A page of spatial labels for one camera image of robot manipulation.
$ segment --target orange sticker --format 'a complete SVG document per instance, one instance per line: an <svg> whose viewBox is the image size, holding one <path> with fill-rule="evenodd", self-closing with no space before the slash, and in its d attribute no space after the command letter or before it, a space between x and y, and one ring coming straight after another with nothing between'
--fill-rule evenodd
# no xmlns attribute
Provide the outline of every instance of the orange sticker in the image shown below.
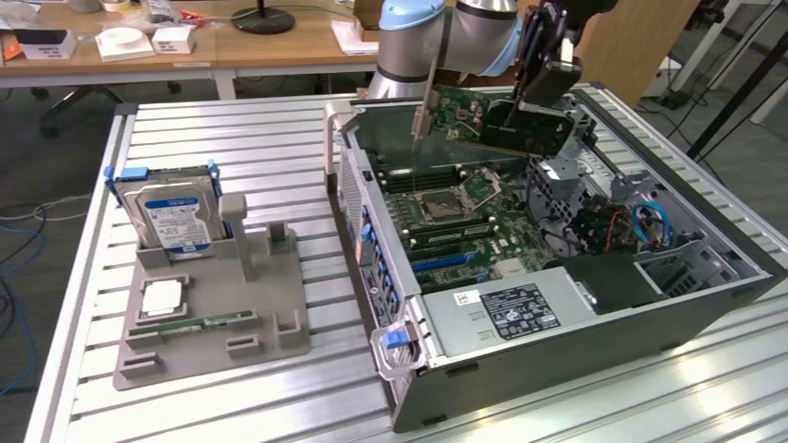
<svg viewBox="0 0 788 443"><path fill-rule="evenodd" d="M10 60L18 54L22 53L22 46L19 43L13 39L13 42L7 44L5 48L2 48L2 58L3 60Z"/></svg>

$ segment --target green circuit board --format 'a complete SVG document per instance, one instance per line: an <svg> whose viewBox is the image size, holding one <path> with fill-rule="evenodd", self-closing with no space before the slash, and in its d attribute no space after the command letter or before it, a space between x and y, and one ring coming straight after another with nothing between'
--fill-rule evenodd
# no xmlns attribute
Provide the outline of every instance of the green circuit board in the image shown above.
<svg viewBox="0 0 788 443"><path fill-rule="evenodd" d="M466 172L458 186L383 195L423 293L538 271L555 257L514 186L485 167ZM462 257L451 266L418 270Z"/></svg>
<svg viewBox="0 0 788 443"><path fill-rule="evenodd" d="M558 108L510 112L513 102L499 94L433 86L438 95L430 130L447 140L475 144L518 156L555 155L574 128Z"/></svg>

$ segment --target desk lamp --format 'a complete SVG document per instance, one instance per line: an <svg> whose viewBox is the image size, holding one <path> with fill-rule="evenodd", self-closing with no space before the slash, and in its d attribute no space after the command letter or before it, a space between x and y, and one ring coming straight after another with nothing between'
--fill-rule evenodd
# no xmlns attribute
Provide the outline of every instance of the desk lamp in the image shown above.
<svg viewBox="0 0 788 443"><path fill-rule="evenodd" d="M257 0L257 7L247 7L233 14L233 25L253 34L278 34L293 28L295 19L281 9L265 7L265 0Z"/></svg>

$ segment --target pci express slot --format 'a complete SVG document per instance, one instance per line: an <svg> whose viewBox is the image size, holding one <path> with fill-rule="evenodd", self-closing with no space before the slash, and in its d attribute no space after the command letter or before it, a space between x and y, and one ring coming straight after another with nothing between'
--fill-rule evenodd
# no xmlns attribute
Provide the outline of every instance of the pci express slot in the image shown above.
<svg viewBox="0 0 788 443"><path fill-rule="evenodd" d="M413 263L410 266L413 272L426 272L427 270L450 268L451 266L466 265L470 258L473 258L473 255L474 252L466 252L465 254L451 257L433 258L427 261Z"/></svg>
<svg viewBox="0 0 788 443"><path fill-rule="evenodd" d="M453 256L461 252L458 245L446 245L439 247L430 247L417 251L407 251L407 260L418 261L429 258Z"/></svg>
<svg viewBox="0 0 788 443"><path fill-rule="evenodd" d="M439 189L458 185L459 180L457 171L450 169L447 171L425 172L413 174L387 175L385 177L385 185L379 187L389 194L402 194L413 191L425 191L427 189Z"/></svg>

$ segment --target aluminum workbench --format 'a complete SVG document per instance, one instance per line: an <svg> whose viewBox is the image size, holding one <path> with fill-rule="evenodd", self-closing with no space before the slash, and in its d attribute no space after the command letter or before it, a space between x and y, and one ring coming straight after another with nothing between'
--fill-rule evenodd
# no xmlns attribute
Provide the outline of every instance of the aluminum workbench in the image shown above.
<svg viewBox="0 0 788 443"><path fill-rule="evenodd" d="M586 93L788 266L788 241L778 232L731 194L709 186L709 175L606 91L586 88ZM349 99L147 104L115 115L102 169L186 166L213 159L223 192L246 194L247 228L289 222L297 232L313 350L114 391L110 374L137 234L98 175L25 441L788 439L788 284L669 352L422 430L390 431L323 188L322 107ZM626 174L635 172L639 163L611 135L602 129L597 135L611 162Z"/></svg>

